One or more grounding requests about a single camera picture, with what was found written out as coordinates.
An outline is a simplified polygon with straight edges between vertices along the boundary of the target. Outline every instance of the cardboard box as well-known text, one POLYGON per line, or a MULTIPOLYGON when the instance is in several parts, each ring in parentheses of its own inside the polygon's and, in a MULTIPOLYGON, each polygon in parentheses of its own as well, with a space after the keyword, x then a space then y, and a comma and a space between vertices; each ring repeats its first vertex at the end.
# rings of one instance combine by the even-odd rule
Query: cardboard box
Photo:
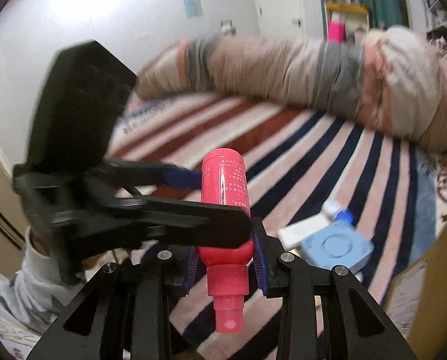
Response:
POLYGON ((392 280, 385 311, 419 360, 447 342, 447 225, 420 260, 392 280))

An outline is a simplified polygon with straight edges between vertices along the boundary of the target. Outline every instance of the pink box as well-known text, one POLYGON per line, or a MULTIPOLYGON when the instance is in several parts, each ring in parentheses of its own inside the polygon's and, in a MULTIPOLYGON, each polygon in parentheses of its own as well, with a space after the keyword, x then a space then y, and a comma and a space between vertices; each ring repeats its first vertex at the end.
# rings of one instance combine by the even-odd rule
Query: pink box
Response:
POLYGON ((331 21, 328 23, 328 40, 343 43, 345 41, 345 24, 331 21))

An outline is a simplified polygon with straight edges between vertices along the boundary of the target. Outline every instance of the bright pink container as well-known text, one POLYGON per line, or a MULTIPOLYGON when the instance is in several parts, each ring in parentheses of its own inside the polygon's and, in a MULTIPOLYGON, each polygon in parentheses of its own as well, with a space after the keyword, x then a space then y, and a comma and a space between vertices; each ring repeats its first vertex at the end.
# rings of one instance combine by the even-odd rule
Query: bright pink container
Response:
POLYGON ((330 42, 345 42, 345 24, 331 21, 328 23, 328 40, 330 42))
MULTIPOLYGON (((216 149, 205 156, 201 201, 241 207, 250 216, 244 160, 238 152, 216 149)), ((244 328, 247 263, 253 256, 253 247, 252 239, 238 249, 199 247, 200 259, 207 266, 207 293, 213 296, 217 333, 239 333, 244 328)))

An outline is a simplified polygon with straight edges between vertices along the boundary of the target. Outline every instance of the door handle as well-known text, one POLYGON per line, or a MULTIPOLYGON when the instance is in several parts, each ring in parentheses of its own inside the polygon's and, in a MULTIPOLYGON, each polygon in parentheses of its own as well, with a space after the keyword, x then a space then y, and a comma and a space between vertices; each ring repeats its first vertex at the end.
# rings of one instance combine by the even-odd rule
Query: door handle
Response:
POLYGON ((292 19, 292 24, 297 25, 299 28, 302 28, 302 19, 292 19))

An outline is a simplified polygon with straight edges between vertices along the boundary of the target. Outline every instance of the striped blanket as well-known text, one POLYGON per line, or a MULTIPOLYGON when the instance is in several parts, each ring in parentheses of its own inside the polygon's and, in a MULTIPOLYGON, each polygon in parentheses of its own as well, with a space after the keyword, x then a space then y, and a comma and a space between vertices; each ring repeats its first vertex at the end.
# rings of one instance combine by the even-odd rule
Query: striped blanket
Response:
MULTIPOLYGON (((270 235, 317 214, 329 197, 347 206, 357 229, 374 244, 362 269, 363 284, 380 303, 391 278, 435 240, 445 204, 438 203, 436 173, 428 158, 414 144, 318 112, 213 93, 147 103, 135 99, 115 129, 109 155, 199 169, 206 153, 218 147, 242 154, 252 216, 263 219, 270 235)), ((140 190, 200 201, 199 191, 140 190)), ((204 358, 275 358, 282 302, 262 296, 252 264, 249 275, 242 333, 215 333, 202 266, 190 294, 172 310, 172 324, 204 358)), ((320 334, 319 307, 316 313, 320 334)), ((324 342, 321 335, 321 349, 324 342)))

